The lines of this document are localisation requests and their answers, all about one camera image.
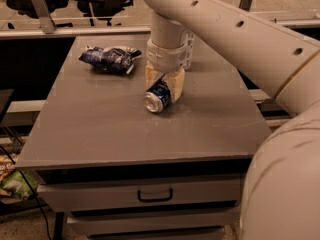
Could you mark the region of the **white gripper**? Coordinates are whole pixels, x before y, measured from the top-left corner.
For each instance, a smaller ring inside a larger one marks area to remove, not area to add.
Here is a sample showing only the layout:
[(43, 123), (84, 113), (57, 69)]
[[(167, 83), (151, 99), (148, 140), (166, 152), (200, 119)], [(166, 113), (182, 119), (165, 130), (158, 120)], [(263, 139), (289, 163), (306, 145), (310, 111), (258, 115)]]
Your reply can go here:
[(191, 66), (193, 44), (194, 33), (191, 31), (186, 31), (184, 44), (179, 48), (162, 48), (149, 38), (146, 51), (148, 62), (145, 67), (146, 88), (149, 89), (164, 73), (168, 73), (164, 76), (164, 81), (170, 90), (171, 102), (175, 103), (182, 94), (185, 70)]

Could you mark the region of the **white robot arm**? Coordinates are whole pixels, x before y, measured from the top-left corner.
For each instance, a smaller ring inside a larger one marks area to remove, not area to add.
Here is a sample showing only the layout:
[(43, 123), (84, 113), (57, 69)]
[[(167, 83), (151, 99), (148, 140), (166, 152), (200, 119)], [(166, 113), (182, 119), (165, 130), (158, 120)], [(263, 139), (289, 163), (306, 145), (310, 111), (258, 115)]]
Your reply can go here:
[(252, 158), (240, 240), (320, 240), (320, 42), (219, 0), (144, 2), (155, 69), (181, 66), (192, 31), (292, 117)]

